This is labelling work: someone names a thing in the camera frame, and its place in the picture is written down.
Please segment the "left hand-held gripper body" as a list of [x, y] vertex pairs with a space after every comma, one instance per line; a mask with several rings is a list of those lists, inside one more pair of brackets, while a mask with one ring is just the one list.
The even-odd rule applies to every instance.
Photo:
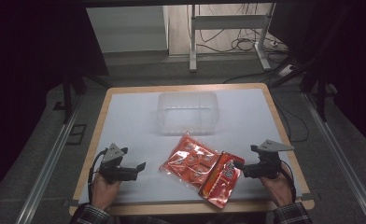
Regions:
[[135, 181], [139, 173], [137, 168], [126, 168], [120, 164], [123, 156], [128, 153], [128, 148], [119, 148], [116, 144], [111, 144], [106, 150], [100, 168], [99, 174], [107, 183], [113, 184], [117, 181]]

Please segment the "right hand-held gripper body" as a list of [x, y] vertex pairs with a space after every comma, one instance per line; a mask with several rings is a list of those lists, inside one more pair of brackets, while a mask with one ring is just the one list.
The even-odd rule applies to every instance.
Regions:
[[252, 152], [256, 152], [259, 162], [255, 164], [243, 165], [242, 172], [245, 177], [260, 178], [267, 177], [271, 179], [277, 178], [282, 171], [281, 159], [279, 153], [281, 151], [290, 151], [294, 147], [272, 140], [265, 140], [259, 146], [251, 145]]

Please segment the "narrow orange snack packet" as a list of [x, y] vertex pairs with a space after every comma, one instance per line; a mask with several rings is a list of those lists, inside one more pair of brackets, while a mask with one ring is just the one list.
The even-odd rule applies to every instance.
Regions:
[[222, 209], [229, 200], [245, 160], [223, 151], [199, 190], [199, 195], [214, 206]]

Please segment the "person's left hand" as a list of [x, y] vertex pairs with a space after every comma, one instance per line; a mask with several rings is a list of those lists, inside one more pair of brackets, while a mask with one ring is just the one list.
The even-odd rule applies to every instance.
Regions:
[[106, 210], [116, 200], [120, 182], [109, 184], [102, 175], [97, 174], [91, 184], [91, 205]]

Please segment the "person's right hand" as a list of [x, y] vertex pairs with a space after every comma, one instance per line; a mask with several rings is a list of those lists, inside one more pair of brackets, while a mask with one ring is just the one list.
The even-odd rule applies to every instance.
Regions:
[[283, 172], [279, 172], [274, 179], [261, 177], [260, 182], [266, 188], [269, 196], [277, 207], [293, 204], [293, 193], [289, 180], [284, 176], [289, 172], [286, 165], [282, 166]]

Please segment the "white table mat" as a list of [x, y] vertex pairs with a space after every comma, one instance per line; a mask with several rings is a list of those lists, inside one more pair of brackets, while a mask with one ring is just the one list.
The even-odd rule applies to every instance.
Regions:
[[[265, 140], [282, 141], [269, 102], [262, 89], [217, 90], [219, 117], [211, 134], [190, 134], [191, 137], [217, 152], [227, 151], [246, 160], [259, 161], [251, 145]], [[166, 135], [157, 119], [161, 92], [113, 93], [105, 122], [101, 125], [101, 151], [111, 144], [127, 147], [121, 165], [135, 167], [146, 162], [146, 168], [135, 181], [124, 182], [116, 199], [120, 204], [134, 203], [197, 203], [203, 198], [198, 189], [168, 175], [160, 166], [184, 135]]]

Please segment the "large orange snack packet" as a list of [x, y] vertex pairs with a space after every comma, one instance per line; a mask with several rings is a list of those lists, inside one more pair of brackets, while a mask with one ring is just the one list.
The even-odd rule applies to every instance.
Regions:
[[185, 133], [160, 170], [199, 189], [219, 156], [217, 151]]

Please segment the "clear plastic container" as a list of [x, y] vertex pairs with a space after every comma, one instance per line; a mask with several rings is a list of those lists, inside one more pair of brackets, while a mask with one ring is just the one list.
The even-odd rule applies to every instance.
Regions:
[[157, 119], [163, 134], [211, 134], [218, 117], [218, 97], [213, 91], [174, 91], [159, 95]]

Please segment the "black metal stand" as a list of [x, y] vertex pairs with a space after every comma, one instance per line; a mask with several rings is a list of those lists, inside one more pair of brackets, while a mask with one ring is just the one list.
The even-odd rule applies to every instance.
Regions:
[[301, 92], [309, 92], [314, 86], [317, 86], [316, 112], [322, 121], [326, 121], [325, 99], [327, 96], [329, 96], [329, 94], [326, 90], [326, 78], [320, 66], [320, 59], [317, 56], [308, 62], [299, 65], [296, 69], [293, 69], [284, 77], [281, 77], [277, 81], [273, 82], [271, 87], [277, 88], [299, 75], [304, 75], [300, 84]]
[[74, 89], [75, 93], [77, 93], [78, 95], [83, 95], [88, 90], [84, 82], [84, 78], [87, 78], [90, 81], [99, 84], [100, 86], [106, 88], [107, 90], [112, 88], [112, 85], [110, 83], [102, 80], [98, 76], [65, 74], [63, 76], [63, 101], [57, 102], [53, 107], [54, 110], [64, 111], [64, 119], [63, 119], [64, 124], [66, 124], [73, 115], [71, 89]]

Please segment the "white power strip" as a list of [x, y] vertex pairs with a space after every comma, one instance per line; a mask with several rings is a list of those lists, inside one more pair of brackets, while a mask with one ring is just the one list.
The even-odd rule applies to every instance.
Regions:
[[278, 75], [284, 77], [291, 73], [294, 70], [294, 66], [292, 64], [286, 65], [281, 71], [278, 72]]

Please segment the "white cabinet panel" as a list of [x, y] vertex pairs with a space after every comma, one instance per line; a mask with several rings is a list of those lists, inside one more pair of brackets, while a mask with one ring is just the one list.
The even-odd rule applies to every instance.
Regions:
[[168, 50], [164, 7], [90, 7], [87, 13], [103, 53]]

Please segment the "black floor hatch frame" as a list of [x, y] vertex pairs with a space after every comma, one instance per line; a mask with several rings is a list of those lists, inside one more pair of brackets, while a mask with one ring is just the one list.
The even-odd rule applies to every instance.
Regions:
[[79, 146], [82, 143], [86, 129], [86, 124], [75, 124], [68, 134], [66, 144], [68, 146]]

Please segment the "metal floor rail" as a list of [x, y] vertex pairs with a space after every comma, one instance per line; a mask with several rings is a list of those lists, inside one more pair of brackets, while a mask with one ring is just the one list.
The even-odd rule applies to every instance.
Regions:
[[348, 161], [345, 153], [343, 152], [339, 142], [337, 141], [335, 135], [333, 134], [329, 124], [327, 121], [324, 121], [321, 116], [317, 113], [316, 102], [315, 100], [308, 94], [302, 94], [303, 99], [305, 100], [311, 115], [317, 124], [317, 127], [322, 134], [324, 140], [326, 141], [328, 148], [331, 151], [332, 156], [336, 160], [340, 170], [342, 171], [345, 180], [352, 190], [362, 212], [366, 216], [366, 188], [363, 183], [360, 181], [357, 173], [354, 171], [354, 168]]
[[55, 166], [61, 156], [68, 135], [72, 130], [74, 122], [76, 121], [77, 113], [82, 105], [83, 99], [84, 95], [79, 95], [74, 100], [72, 115], [59, 131], [58, 138], [52, 145], [52, 148], [35, 180], [35, 183], [21, 211], [19, 212], [15, 224], [31, 224], [35, 216], [35, 212], [40, 204], [40, 201], [52, 176], [52, 173], [54, 172]]

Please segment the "white metal desk frame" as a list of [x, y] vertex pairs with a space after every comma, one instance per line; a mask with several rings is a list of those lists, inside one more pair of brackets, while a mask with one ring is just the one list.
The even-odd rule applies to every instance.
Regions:
[[254, 43], [255, 51], [265, 71], [271, 69], [263, 50], [265, 37], [275, 9], [272, 3], [264, 15], [197, 16], [195, 5], [191, 6], [190, 17], [190, 71], [197, 70], [196, 32], [199, 30], [261, 29], [260, 38]]

